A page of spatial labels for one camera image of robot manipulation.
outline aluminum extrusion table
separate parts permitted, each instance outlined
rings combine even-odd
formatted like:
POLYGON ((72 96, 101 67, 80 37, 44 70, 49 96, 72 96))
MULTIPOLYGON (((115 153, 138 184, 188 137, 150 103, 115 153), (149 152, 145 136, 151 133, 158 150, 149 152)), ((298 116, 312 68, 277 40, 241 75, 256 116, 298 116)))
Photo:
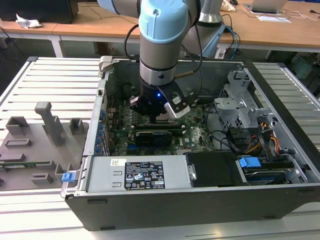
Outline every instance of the aluminum extrusion table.
MULTIPOLYGON (((12 115, 40 123, 33 112, 38 101, 51 101, 62 122, 90 122, 97 92, 99 59, 44 58, 28 61, 0 97, 0 140, 12 115)), ((319 103, 286 68, 256 63, 291 114, 319 148, 319 103)), ((306 204, 282 219, 190 226, 89 232, 60 196, 60 189, 0 192, 1 239, 195 240, 273 239, 318 240, 320 203, 306 204)))

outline white paper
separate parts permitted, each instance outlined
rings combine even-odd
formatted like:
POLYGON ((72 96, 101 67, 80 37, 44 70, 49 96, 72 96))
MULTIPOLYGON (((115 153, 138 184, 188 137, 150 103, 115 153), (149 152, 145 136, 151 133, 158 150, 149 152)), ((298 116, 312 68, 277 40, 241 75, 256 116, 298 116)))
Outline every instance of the white paper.
POLYGON ((291 23, 287 18, 285 17, 274 17, 274 16, 258 16, 257 17, 260 21, 266 21, 266 22, 277 22, 277 23, 291 23))
POLYGON ((16 14, 16 20, 15 22, 17 24, 19 24, 20 27, 23 27, 25 29, 28 28, 37 28, 37 27, 41 27, 42 25, 39 23, 38 20, 28 20, 28 19, 24 19, 23 17, 20 17, 18 14, 16 14))

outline red wire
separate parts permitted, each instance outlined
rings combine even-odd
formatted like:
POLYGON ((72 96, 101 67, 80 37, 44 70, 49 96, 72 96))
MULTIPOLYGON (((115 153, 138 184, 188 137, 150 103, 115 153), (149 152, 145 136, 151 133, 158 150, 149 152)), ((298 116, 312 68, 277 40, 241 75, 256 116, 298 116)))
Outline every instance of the red wire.
POLYGON ((250 148, 250 146, 251 146, 251 140, 253 139, 253 138, 256 138, 257 136, 256 135, 253 135, 251 138, 250 138, 250 140, 249 140, 249 148, 250 148))

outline power supply label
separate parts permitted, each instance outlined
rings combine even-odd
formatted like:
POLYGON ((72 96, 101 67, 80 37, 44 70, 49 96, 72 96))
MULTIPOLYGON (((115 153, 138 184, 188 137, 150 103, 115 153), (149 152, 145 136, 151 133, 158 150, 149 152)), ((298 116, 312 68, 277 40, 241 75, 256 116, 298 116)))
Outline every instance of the power supply label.
POLYGON ((126 190, 164 189, 165 175, 162 161, 126 162, 124 188, 126 190))

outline blue latch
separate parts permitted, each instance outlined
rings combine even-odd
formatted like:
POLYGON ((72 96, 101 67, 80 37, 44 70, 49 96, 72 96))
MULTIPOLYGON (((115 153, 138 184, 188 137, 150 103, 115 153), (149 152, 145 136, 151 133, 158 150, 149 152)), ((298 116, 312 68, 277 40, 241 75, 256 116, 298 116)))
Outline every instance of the blue latch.
POLYGON ((62 175, 63 183, 74 183, 76 181, 76 173, 75 172, 66 172, 62 175))
POLYGON ((261 163, 255 156, 244 156, 239 159, 239 163, 242 168, 261 168, 261 163))

